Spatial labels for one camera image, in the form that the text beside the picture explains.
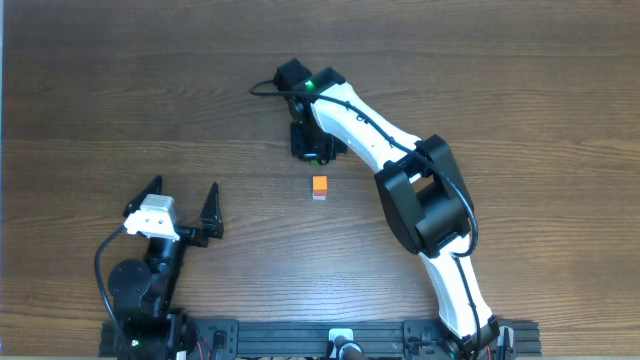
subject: green object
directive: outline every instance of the green object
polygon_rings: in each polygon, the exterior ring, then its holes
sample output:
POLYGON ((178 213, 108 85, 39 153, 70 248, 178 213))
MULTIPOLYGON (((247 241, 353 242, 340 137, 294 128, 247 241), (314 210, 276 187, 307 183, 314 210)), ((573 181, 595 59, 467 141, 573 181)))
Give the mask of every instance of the green object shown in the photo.
POLYGON ((307 91, 313 91, 316 89, 316 84, 314 84, 311 80, 307 80, 304 83, 304 87, 307 89, 307 91))

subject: orange block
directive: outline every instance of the orange block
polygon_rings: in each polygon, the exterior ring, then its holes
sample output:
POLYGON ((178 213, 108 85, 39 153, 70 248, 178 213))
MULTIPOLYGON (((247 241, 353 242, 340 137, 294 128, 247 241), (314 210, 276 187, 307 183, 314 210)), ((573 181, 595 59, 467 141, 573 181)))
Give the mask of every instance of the orange block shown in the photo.
POLYGON ((316 200, 324 200, 329 193, 329 180, 326 176, 313 177, 313 198, 316 200))

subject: wood grain surface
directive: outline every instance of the wood grain surface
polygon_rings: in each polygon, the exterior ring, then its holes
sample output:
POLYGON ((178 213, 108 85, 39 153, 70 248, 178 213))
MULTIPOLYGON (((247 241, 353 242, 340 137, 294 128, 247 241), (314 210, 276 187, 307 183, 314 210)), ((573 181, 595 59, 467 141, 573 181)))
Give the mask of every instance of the wood grain surface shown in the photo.
MULTIPOLYGON (((220 184, 225 237, 176 293, 193 315, 437 316, 366 165, 292 158, 285 103, 247 94, 294 56, 451 144, 495 314, 540 322, 547 355, 640 353, 639 2, 7 0, 5 24, 2 354, 97 353, 93 254, 156 174, 190 224, 220 184)), ((145 245, 118 239, 104 276, 145 245)))

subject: orange cube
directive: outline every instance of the orange cube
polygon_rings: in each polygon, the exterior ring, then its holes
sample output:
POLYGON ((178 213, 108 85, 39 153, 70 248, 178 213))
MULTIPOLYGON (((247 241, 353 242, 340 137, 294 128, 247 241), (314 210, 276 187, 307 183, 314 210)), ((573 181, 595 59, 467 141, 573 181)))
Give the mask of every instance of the orange cube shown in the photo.
POLYGON ((326 200, 329 194, 329 180, 326 176, 313 177, 313 199, 326 200))

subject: black cable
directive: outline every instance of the black cable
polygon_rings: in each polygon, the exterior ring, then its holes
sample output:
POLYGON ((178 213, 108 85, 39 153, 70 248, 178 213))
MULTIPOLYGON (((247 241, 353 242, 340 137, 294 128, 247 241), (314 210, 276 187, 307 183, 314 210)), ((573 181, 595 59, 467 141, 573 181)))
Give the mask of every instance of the black cable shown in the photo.
POLYGON ((124 331, 122 331, 122 328, 120 327, 120 324, 118 324, 118 320, 116 319, 116 315, 113 313, 113 308, 111 307, 111 303, 109 302, 107 291, 104 288, 102 275, 100 275, 100 256, 102 255, 102 252, 107 247, 107 245, 109 245, 110 242, 112 242, 115 238, 117 238, 118 235, 120 235, 124 230, 125 230, 124 225, 120 226, 116 231, 113 232, 113 234, 109 235, 109 237, 106 238, 106 240, 103 241, 102 244, 100 244, 100 247, 98 247, 98 250, 96 250, 96 256, 93 259, 93 267, 96 272, 96 282, 98 283, 100 296, 102 297, 104 306, 107 308, 107 313, 109 314, 109 317, 113 322, 113 329, 116 332, 118 338, 120 339, 120 342, 122 342, 123 348, 128 352, 130 352, 131 356, 135 359, 135 355, 133 354, 133 352, 131 352, 131 349, 129 348, 129 344, 127 343, 127 338, 124 335, 124 331))
POLYGON ((478 359, 478 354, 480 354, 480 317, 478 316, 478 310, 476 309, 476 304, 473 302, 473 297, 471 296, 471 290, 469 289, 469 283, 467 282, 467 277, 464 275, 464 270, 462 270, 462 264, 460 263, 460 259, 456 256, 453 256, 453 261, 456 263, 458 267, 458 272, 460 272, 460 277, 462 278, 462 284, 464 285, 464 291, 467 293, 467 298, 469 299, 469 306, 471 307, 471 311, 473 311, 473 318, 476 321, 476 348, 473 350, 473 360, 478 359))
POLYGON ((453 182, 453 180, 451 180, 451 178, 447 174, 445 174, 438 166, 436 166, 436 164, 429 161, 424 156, 420 155, 416 150, 411 150, 403 146, 402 144, 398 143, 392 136, 387 134, 378 124, 376 124, 376 122, 373 121, 367 114, 365 114, 362 110, 358 109, 357 107, 351 105, 348 101, 342 101, 330 96, 307 93, 304 91, 277 91, 277 92, 256 91, 258 87, 266 84, 271 84, 271 83, 273 83, 273 80, 261 81, 256 85, 254 85, 251 89, 249 89, 249 93, 251 95, 261 96, 261 97, 283 96, 283 97, 300 97, 300 98, 306 98, 306 99, 325 100, 325 101, 332 102, 334 104, 344 106, 345 108, 354 111, 358 115, 358 117, 361 119, 361 121, 364 121, 366 124, 371 125, 380 134, 380 136, 382 136, 386 141, 389 142, 389 144, 397 147, 398 149, 404 151, 409 155, 412 155, 414 158, 420 161, 426 168, 431 169, 431 171, 433 171, 435 175, 440 177, 456 193, 456 196, 462 203, 462 206, 464 207, 464 210, 467 213, 467 216, 469 217, 469 222, 471 223, 472 235, 471 235, 471 241, 469 242, 469 248, 467 249, 467 251, 463 253, 453 253, 452 255, 455 257, 461 258, 461 257, 467 257, 473 253, 476 246, 478 245, 478 222, 476 220, 476 216, 473 213, 473 209, 471 208, 471 205, 469 204, 465 196, 462 194, 460 189, 456 186, 456 184, 453 182))

